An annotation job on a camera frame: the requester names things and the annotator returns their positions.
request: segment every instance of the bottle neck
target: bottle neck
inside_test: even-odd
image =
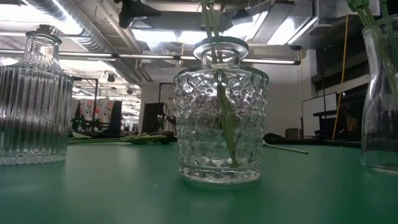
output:
[[[26,42],[22,62],[35,65],[58,64],[59,43],[46,37],[29,36]]]
[[[208,49],[201,54],[201,64],[214,63],[238,65],[241,63],[239,53],[233,49]]]

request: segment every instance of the green tabletop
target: green tabletop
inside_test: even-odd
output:
[[[191,185],[177,145],[70,146],[66,162],[0,166],[0,223],[398,223],[398,177],[362,169],[359,149],[264,148],[256,184]]]

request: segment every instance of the glass jar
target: glass jar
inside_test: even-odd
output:
[[[73,79],[58,64],[62,41],[28,32],[23,58],[0,67],[0,165],[61,161]]]
[[[398,16],[363,30],[370,81],[363,109],[361,163],[398,174]]]
[[[260,176],[268,76],[240,65],[248,45],[212,37],[194,50],[202,65],[175,77],[180,173],[216,184]]]

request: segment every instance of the cable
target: cable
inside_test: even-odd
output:
[[[341,74],[340,94],[339,94],[339,97],[338,97],[337,114],[336,114],[336,119],[335,119],[335,128],[333,129],[333,135],[331,137],[332,140],[335,140],[337,121],[338,121],[338,114],[339,114],[340,104],[341,104],[341,96],[343,94],[342,92],[343,92],[344,75],[346,73],[346,55],[347,55],[347,39],[348,39],[348,16],[349,16],[349,13],[347,12],[347,16],[346,16],[346,34],[345,34],[345,39],[344,39],[344,53],[343,53],[343,72]]]

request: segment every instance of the ribbed glass bottle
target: ribbed glass bottle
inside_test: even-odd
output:
[[[73,79],[58,64],[62,41],[28,32],[25,54],[0,67],[0,165],[61,161],[68,146]]]

